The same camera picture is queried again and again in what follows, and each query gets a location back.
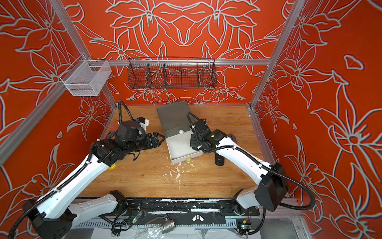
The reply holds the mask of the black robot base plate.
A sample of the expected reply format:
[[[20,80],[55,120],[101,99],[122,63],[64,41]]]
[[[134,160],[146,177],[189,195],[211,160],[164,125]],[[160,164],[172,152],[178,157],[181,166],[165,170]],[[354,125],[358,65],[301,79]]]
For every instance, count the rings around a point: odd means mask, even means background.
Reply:
[[[134,228],[155,227],[173,220],[176,227],[199,229],[238,228],[244,221],[255,225],[261,220],[260,208],[241,209],[231,198],[128,197],[132,217],[142,212]]]

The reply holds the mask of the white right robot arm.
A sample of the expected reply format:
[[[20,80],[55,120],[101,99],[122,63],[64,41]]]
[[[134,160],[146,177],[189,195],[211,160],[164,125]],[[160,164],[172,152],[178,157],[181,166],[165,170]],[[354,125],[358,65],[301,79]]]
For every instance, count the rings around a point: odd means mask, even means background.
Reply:
[[[244,171],[257,185],[255,188],[241,190],[234,201],[243,209],[261,206],[274,212],[279,206],[306,211],[316,205],[315,196],[302,183],[286,176],[284,167],[279,164],[265,162],[241,148],[227,134],[216,129],[211,131],[205,119],[200,119],[192,113],[187,113],[190,128],[193,132],[191,146],[203,153],[216,153],[229,160]],[[293,183],[305,191],[310,202],[303,206],[283,203],[288,192],[288,183]]]

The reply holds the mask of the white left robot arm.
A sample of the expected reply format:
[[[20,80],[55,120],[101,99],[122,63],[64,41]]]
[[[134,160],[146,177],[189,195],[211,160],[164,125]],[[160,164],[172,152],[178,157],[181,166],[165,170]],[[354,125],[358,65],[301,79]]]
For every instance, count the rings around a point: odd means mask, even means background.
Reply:
[[[42,239],[60,239],[76,225],[103,214],[110,214],[124,207],[126,198],[114,190],[106,196],[89,201],[86,205],[74,204],[77,196],[99,175],[107,171],[117,161],[132,154],[136,160],[144,150],[159,147],[165,136],[147,133],[149,120],[143,117],[123,120],[122,109],[129,109],[118,101],[119,125],[116,131],[91,144],[89,153],[81,164],[56,187],[38,200],[28,200],[23,205],[24,213],[16,220],[8,234],[16,236],[17,229],[24,219],[29,219],[34,230]]]

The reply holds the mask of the grey AOC mouse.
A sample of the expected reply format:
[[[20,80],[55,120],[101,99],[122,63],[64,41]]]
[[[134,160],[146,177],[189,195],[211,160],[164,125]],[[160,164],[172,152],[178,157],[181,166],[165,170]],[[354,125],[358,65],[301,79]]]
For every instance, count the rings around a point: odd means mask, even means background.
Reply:
[[[214,155],[214,161],[217,166],[224,166],[225,158],[217,153]]]

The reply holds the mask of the white drawer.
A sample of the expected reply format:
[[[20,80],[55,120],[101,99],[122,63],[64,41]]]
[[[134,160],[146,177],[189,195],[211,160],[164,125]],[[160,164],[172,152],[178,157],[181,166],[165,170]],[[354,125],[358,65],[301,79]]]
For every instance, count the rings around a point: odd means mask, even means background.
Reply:
[[[167,147],[172,164],[186,161],[187,158],[196,158],[202,156],[202,151],[196,151],[190,146],[192,131],[184,132],[166,138]]]

